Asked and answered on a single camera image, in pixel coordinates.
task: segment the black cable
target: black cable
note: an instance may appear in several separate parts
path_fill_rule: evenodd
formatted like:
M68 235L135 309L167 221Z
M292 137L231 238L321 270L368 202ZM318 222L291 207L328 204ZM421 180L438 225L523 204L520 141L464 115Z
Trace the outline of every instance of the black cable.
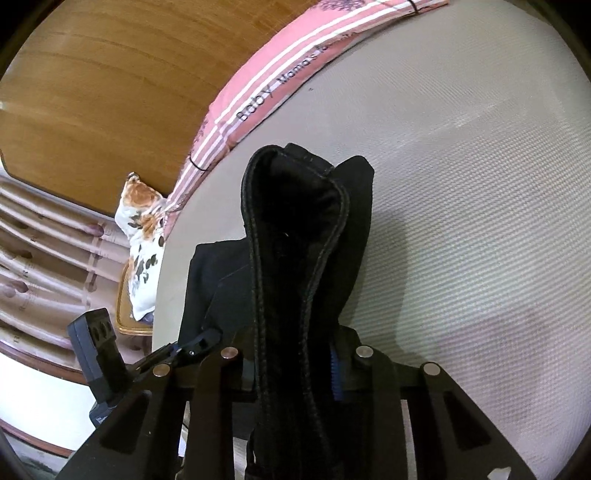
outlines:
M209 171L208 168L201 168L195 165L195 162L193 161L193 159L191 158L191 155L189 155L189 162L191 162L193 164L193 167L195 167L196 169L198 169L199 171Z
M410 3L413 8L414 8L414 14L418 15L418 8L417 8L417 4L415 2L413 2L413 0L408 0L408 3Z

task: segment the striped pillowcase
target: striped pillowcase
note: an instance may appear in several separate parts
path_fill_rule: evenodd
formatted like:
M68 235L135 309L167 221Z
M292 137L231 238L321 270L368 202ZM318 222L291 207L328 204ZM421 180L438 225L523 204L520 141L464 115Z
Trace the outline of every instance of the striped pillowcase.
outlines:
M324 65L378 27L449 0L321 0L283 28L231 78L209 106L173 191L165 236L206 174Z

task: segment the beige curtain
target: beige curtain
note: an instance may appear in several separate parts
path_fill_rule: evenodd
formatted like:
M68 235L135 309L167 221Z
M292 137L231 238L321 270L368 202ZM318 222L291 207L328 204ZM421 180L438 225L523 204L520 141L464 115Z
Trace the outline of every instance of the beige curtain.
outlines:
M0 342L78 368L66 327L101 307L115 317L128 242L114 221L31 190L0 177ZM146 338L117 342L127 363L150 348Z

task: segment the wooden furniture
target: wooden furniture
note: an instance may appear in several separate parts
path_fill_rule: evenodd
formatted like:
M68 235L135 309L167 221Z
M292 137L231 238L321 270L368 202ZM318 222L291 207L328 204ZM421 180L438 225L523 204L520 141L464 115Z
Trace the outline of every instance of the wooden furniture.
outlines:
M152 326L146 325L145 323L136 322L131 316L131 302L129 301L128 294L128 281L129 281L129 264L123 269L121 274L121 281L119 282L119 292L117 293L117 304L115 314L115 328L120 333L126 335L140 335L140 336L151 336Z
M131 171L168 194L218 91L316 1L64 0L0 80L5 169L110 215Z

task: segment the black bag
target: black bag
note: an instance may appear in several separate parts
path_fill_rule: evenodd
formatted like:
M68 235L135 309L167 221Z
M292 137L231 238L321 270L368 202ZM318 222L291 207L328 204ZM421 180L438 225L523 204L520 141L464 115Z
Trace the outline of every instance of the black bag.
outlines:
M242 182L246 238L195 250L179 345L210 327L229 344L254 326L247 478L342 476L330 348L367 242L373 177L363 157L333 167L294 144L263 147Z

